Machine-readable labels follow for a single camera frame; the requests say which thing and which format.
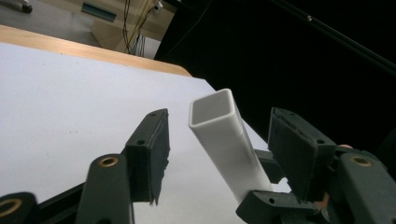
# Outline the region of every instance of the white plastic tube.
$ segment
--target white plastic tube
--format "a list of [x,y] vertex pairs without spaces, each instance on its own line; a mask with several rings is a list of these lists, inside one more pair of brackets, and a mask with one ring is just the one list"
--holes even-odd
[[189,127],[241,203],[250,190],[272,191],[229,89],[190,105]]

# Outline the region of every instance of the floor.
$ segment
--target floor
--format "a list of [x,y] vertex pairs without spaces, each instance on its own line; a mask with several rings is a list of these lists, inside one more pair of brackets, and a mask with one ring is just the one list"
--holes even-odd
[[[101,47],[91,33],[93,19],[51,6],[39,0],[29,0],[31,13],[21,11],[21,4],[0,0],[0,24],[49,35],[81,44]],[[153,59],[160,42],[146,38],[145,55]]]

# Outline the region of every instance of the black background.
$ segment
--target black background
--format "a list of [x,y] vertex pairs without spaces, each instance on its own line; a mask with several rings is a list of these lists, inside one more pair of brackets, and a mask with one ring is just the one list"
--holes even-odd
[[[290,1],[396,62],[392,1]],[[244,120],[267,141],[273,106],[299,114],[336,144],[375,152],[396,128],[396,76],[271,1],[183,2],[155,60],[175,63],[215,90],[229,88]]]

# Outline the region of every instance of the wooden surface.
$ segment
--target wooden surface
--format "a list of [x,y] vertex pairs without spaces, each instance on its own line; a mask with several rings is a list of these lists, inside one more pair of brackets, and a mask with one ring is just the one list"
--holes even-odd
[[191,77],[183,67],[0,25],[0,42]]

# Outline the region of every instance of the white table surface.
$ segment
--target white table surface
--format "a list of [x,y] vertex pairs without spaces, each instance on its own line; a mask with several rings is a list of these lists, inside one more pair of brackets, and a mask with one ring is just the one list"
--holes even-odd
[[[136,223],[245,223],[188,127],[190,102],[212,92],[199,78],[0,44],[0,196],[29,191],[41,203],[73,188],[94,159],[123,150],[147,113],[167,108],[159,204],[134,203]],[[267,149],[247,131],[254,148]]]

